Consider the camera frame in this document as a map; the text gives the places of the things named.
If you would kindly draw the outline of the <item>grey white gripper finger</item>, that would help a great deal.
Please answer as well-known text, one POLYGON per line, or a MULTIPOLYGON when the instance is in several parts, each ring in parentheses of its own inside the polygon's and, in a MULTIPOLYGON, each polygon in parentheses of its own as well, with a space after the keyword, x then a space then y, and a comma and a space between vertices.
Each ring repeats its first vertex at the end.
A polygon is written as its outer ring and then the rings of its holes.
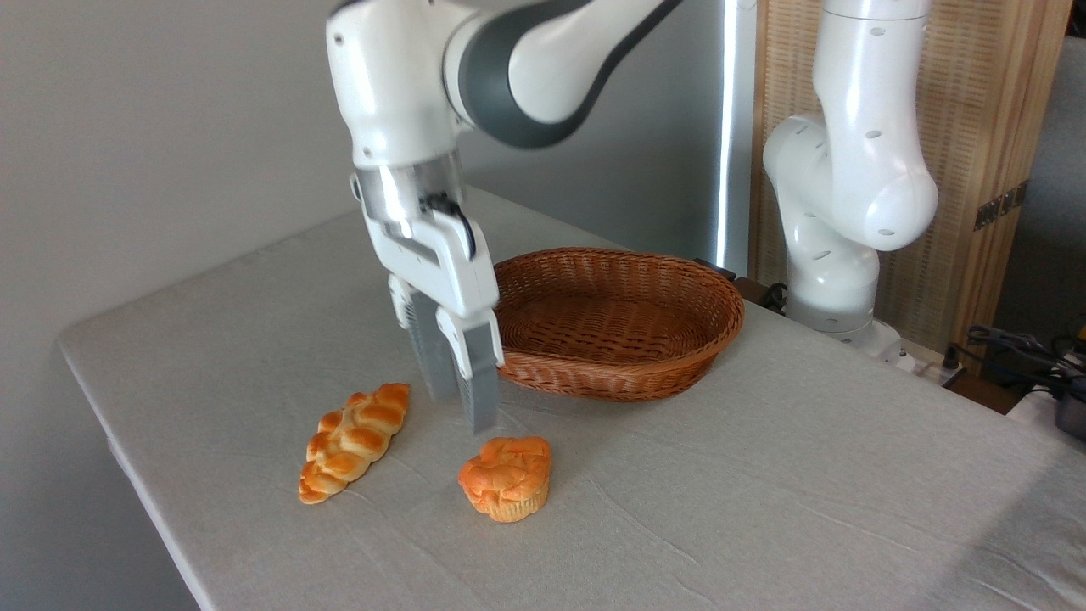
POLYGON ((504 364, 495 314, 485 310, 465 318, 438 308, 437 324, 456 364, 467 422, 475 434, 488 432, 497 422, 498 367, 504 364))
POLYGON ((458 391, 457 371, 447 340, 437 323, 439 303, 394 273, 389 275, 388 285, 397 323, 411 335, 411 347, 431 398, 454 397, 458 391))

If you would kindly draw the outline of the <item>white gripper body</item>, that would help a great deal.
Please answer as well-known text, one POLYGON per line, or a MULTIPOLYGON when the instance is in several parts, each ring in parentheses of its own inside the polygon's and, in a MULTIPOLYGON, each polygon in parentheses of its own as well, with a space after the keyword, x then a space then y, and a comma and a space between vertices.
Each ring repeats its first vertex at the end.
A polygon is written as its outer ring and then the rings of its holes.
POLYGON ((498 288, 481 227, 453 200, 428 200, 427 205, 407 222, 407 238, 395 233, 401 224, 380 221, 361 205, 378 259, 390 275, 459 317, 493 310, 498 288))

